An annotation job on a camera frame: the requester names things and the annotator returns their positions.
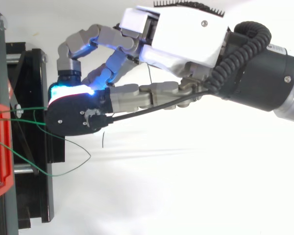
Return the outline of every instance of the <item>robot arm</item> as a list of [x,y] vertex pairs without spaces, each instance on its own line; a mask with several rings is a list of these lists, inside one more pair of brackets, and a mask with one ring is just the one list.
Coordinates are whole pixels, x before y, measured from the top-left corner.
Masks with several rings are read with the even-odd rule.
[[[271,34],[263,25],[241,23],[230,32],[223,15],[196,2],[175,2],[130,8],[114,28],[95,24],[71,35],[58,49],[48,128],[63,136],[94,133],[121,119],[187,107],[205,94],[294,120],[294,56],[269,45]],[[81,81],[78,58],[98,45],[115,52]],[[171,72],[181,82],[114,86],[140,63]],[[106,115],[119,112],[132,113]]]

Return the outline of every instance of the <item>white surface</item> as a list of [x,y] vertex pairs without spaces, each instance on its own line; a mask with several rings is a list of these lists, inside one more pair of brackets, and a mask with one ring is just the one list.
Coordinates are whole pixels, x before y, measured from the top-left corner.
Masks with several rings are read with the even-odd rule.
[[143,33],[148,15],[150,15],[148,12],[128,8],[124,12],[120,23],[120,28]]
[[[231,29],[253,20],[272,32],[272,43],[294,51],[294,0],[211,1],[226,11]],[[0,0],[9,21],[7,41],[30,42],[49,55],[56,81],[57,47],[70,34],[98,23],[114,26],[141,0]],[[82,71],[101,65],[111,50],[82,60]],[[153,69],[154,82],[172,80]],[[141,65],[120,83],[148,84]],[[249,107],[204,97],[186,109],[121,121],[102,132],[70,138],[92,160],[54,178],[55,218],[32,220],[21,235],[294,235],[294,123]],[[87,156],[66,145],[64,172]]]
[[147,8],[160,14],[152,47],[210,68],[216,65],[228,24],[221,18],[189,7]]

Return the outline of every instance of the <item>screw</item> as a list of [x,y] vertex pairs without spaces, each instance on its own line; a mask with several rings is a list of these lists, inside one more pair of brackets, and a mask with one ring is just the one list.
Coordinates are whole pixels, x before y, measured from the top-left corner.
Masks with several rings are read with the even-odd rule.
[[43,63],[47,63],[48,62],[47,54],[42,54],[41,60],[43,61]]
[[6,21],[6,18],[4,16],[0,16],[0,30],[6,30],[8,27],[8,22]]
[[[20,104],[15,105],[15,109],[21,109]],[[24,110],[17,110],[15,112],[15,115],[17,118],[21,118],[23,113],[24,113]]]
[[291,82],[291,77],[290,76],[286,76],[285,78],[284,78],[284,81],[286,82],[286,83],[290,83]]
[[207,27],[207,25],[208,25],[208,22],[207,22],[207,21],[202,21],[202,22],[201,22],[201,26],[203,26],[203,27]]

